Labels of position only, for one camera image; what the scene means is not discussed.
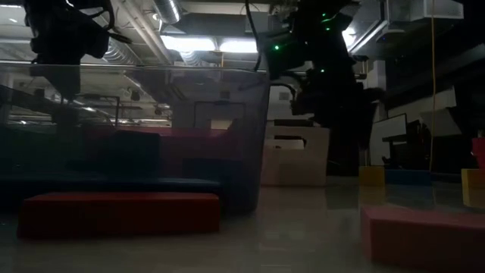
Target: red foam block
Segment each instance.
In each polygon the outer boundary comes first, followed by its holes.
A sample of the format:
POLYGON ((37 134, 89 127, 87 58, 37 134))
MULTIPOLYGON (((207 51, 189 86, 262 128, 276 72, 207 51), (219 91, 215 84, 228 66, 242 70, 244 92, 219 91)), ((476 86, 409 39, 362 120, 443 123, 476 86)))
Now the red foam block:
POLYGON ((374 262, 433 272, 485 272, 485 215, 363 208, 361 232, 364 251, 374 262))
POLYGON ((220 206, 205 193, 52 193, 23 201, 18 237, 77 238, 219 230, 220 206))

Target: yellow block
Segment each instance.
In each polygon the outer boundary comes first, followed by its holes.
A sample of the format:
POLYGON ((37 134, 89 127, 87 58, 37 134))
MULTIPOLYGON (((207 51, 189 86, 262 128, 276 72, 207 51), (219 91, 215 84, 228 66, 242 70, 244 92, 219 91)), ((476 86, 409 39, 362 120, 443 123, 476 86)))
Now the yellow block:
POLYGON ((463 190, 485 189, 485 170, 462 169, 463 190))
POLYGON ((384 167, 360 167, 358 183, 364 187, 385 187, 386 172, 384 167))

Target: transparent plastic bin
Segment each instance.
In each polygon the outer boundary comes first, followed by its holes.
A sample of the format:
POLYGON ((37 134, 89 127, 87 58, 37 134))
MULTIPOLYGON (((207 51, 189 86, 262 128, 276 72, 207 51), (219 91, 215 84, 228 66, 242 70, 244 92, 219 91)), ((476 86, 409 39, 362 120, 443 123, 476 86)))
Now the transparent plastic bin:
POLYGON ((227 212, 257 206, 264 74, 3 64, 0 80, 4 201, 59 191, 177 191, 216 193, 227 212))

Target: floor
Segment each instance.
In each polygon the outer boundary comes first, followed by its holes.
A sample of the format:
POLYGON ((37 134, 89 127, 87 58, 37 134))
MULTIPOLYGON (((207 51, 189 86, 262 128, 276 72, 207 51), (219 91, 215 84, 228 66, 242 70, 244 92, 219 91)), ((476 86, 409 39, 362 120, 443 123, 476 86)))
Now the floor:
POLYGON ((23 242, 15 216, 0 215, 0 272, 409 272, 362 255, 362 205, 483 212, 464 206, 460 185, 444 184, 263 188, 257 212, 223 220, 219 234, 23 242))

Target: pink block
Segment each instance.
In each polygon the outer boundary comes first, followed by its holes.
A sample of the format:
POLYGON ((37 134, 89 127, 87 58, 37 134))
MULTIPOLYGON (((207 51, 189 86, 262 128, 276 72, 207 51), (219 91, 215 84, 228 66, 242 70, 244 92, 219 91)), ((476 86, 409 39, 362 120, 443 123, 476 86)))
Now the pink block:
POLYGON ((433 272, 485 272, 485 215, 386 207, 361 210, 374 262, 433 272))

